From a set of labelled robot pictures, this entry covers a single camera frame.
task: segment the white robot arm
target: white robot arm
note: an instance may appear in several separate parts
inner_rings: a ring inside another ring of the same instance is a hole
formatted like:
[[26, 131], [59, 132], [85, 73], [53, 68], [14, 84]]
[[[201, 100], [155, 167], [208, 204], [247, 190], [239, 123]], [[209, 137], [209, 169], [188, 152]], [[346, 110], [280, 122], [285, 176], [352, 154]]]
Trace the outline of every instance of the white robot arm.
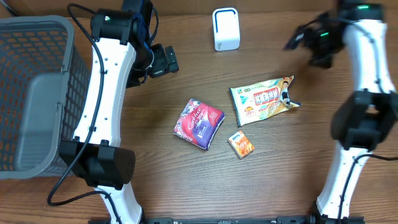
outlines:
[[[353, 65], [354, 91], [368, 90], [371, 93], [381, 93], [381, 87], [384, 93], [395, 92], [396, 89], [390, 79], [386, 58], [385, 36], [387, 25], [382, 21], [367, 19], [354, 23], [366, 30], [375, 41], [375, 43], [371, 43], [364, 33], [354, 25], [348, 25], [344, 31], [343, 41]], [[374, 53], [373, 44], [376, 44], [377, 54]], [[375, 83], [378, 79], [375, 72], [377, 63], [379, 63], [377, 67], [380, 74], [380, 86]], [[366, 148], [351, 147], [346, 150], [339, 141], [336, 142], [333, 163], [326, 184], [317, 200], [317, 207], [321, 215], [327, 215], [334, 219], [338, 218], [341, 193], [351, 165], [357, 157], [369, 153], [372, 152]], [[349, 202], [362, 168], [368, 159], [368, 157], [362, 158], [359, 160], [359, 164], [354, 167], [345, 193], [345, 202], [340, 218], [349, 216]]]
[[[69, 11], [71, 6], [90, 11], [76, 4], [70, 4]], [[111, 215], [111, 219], [105, 223], [139, 224], [145, 220], [130, 183], [135, 154], [119, 148], [120, 117], [125, 89], [146, 82], [148, 76], [155, 78], [179, 70], [171, 46], [165, 50], [161, 44], [150, 46], [159, 23], [157, 18], [154, 34], [149, 37], [152, 10], [157, 17], [149, 0], [125, 0], [121, 11], [90, 11], [95, 14], [91, 19], [91, 37], [95, 44], [86, 103], [83, 116], [74, 132], [74, 141], [61, 141], [59, 147], [60, 157], [73, 173], [95, 188], [97, 193], [92, 194], [101, 194]], [[81, 28], [72, 13], [71, 16]], [[98, 100], [101, 103], [96, 113]], [[49, 195], [50, 205], [68, 203], [51, 202], [52, 195], [64, 176]]]

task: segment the yellow and white snack bag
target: yellow and white snack bag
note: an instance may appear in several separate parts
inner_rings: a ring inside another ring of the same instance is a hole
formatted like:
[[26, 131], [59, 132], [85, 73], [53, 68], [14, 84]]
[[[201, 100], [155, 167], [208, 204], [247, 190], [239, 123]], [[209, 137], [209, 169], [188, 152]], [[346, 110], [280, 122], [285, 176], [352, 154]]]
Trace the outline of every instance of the yellow and white snack bag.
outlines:
[[289, 98], [287, 89], [294, 76], [230, 88], [239, 127], [299, 107]]

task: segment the small orange box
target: small orange box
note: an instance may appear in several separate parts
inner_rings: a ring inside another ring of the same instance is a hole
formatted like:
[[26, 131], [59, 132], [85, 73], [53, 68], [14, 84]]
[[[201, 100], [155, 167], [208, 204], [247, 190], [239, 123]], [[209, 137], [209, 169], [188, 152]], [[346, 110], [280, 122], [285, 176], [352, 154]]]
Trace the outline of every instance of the small orange box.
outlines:
[[238, 131], [237, 133], [229, 137], [228, 141], [241, 159], [252, 153], [252, 151], [254, 150], [254, 146], [251, 144], [251, 142], [247, 139], [242, 131]]

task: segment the purple snack package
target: purple snack package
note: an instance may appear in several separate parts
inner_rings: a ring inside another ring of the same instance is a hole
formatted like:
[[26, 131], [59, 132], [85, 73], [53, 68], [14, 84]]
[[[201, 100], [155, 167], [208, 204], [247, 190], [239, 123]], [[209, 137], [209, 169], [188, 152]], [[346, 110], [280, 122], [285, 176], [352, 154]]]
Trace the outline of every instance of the purple snack package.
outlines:
[[208, 150], [224, 118], [224, 112], [191, 99], [174, 127], [174, 134]]

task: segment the wooden table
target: wooden table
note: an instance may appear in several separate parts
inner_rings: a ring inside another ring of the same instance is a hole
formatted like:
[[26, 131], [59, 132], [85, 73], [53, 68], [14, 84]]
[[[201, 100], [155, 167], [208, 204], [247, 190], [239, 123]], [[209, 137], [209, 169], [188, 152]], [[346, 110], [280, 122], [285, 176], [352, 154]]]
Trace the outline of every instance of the wooden table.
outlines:
[[[319, 12], [241, 14], [239, 50], [215, 52], [211, 16], [161, 17], [156, 42], [173, 45], [180, 71], [126, 90], [122, 147], [137, 156], [132, 184], [148, 217], [266, 218], [305, 214], [321, 192], [334, 150], [331, 117], [352, 92], [347, 54], [335, 66], [306, 66], [309, 52], [281, 51], [300, 24]], [[398, 11], [387, 13], [387, 54], [398, 78]], [[89, 28], [89, 21], [83, 21]], [[76, 45], [89, 63], [91, 49], [81, 32]], [[228, 87], [295, 75], [291, 99], [297, 110], [238, 128]], [[173, 135], [190, 98], [223, 110], [224, 123], [208, 152]], [[238, 159], [227, 143], [242, 130], [256, 147]], [[394, 129], [376, 154], [398, 155]], [[0, 181], [0, 223], [86, 223], [108, 217], [99, 196], [49, 207], [57, 178]], [[91, 190], [68, 178], [55, 200]], [[398, 223], [398, 162], [370, 160], [351, 204], [367, 223]]]

